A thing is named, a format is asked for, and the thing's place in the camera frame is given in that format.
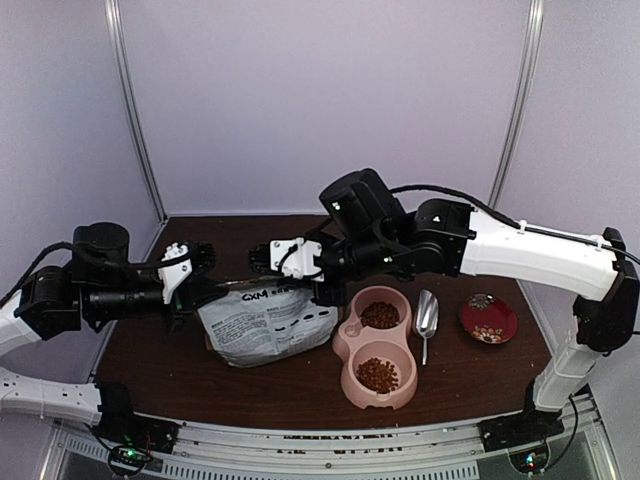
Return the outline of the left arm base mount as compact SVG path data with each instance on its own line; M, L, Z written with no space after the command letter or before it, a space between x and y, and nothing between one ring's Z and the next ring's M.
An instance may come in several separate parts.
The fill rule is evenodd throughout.
M154 462L153 453L173 452L180 429L177 423L135 413L124 385L101 382L95 387L101 418L87 428L107 451L107 465L115 475L138 475Z

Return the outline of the brown pet food bag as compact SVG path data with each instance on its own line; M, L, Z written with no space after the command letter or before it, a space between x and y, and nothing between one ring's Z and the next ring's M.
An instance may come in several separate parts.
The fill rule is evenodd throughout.
M272 279L229 282L228 293L200 307L207 348L234 368L273 363L326 343L339 307L315 304L306 287Z

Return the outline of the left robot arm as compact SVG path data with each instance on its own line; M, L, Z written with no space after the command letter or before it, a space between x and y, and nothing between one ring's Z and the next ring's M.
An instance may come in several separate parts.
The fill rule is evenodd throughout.
M159 316L172 333L228 289L209 278L212 244L174 243L156 261L129 260L130 234L115 223L79 226L69 242L45 247L1 300L1 352L88 325ZM4 411L106 427L123 444L144 433L128 389L117 383L70 384L1 372Z

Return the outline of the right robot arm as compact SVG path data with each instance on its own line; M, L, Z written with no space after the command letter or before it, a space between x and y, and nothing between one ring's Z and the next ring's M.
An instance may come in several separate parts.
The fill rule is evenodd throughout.
M534 380L513 419L519 440L535 440L595 366L625 345L639 306L638 259L619 232L579 235L516 221L464 192L430 184L388 187L372 169L349 173L319 200L340 238L313 231L311 277L335 288L376 274L496 276L576 295L576 331Z

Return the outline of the silver metal scoop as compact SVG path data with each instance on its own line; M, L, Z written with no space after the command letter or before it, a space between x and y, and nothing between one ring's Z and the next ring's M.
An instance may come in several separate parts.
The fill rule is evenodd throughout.
M428 342L435 335L439 322L439 301L435 294L422 290L418 297L417 309L414 314L412 331L422 339L421 365L428 362Z

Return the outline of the pink double pet bowl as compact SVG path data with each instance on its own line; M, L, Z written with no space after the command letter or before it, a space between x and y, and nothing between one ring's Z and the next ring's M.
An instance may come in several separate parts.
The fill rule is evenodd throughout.
M375 302L392 305L399 313L399 324L377 329L361 323L361 313ZM408 299L388 286L370 286L351 300L346 319L337 328L332 348L343 362L340 385L345 397L356 407L366 409L404 407L414 396L417 384L416 361L408 347L412 309ZM377 358L395 372L397 386L388 393L367 388L356 378L357 368Z

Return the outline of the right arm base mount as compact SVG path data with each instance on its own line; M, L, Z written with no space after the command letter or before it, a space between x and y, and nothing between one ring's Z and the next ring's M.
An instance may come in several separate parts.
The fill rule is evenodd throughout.
M534 420L523 413L483 420L477 427L486 453L506 450L511 466L529 476L540 474L549 466L548 440L565 431L557 418Z

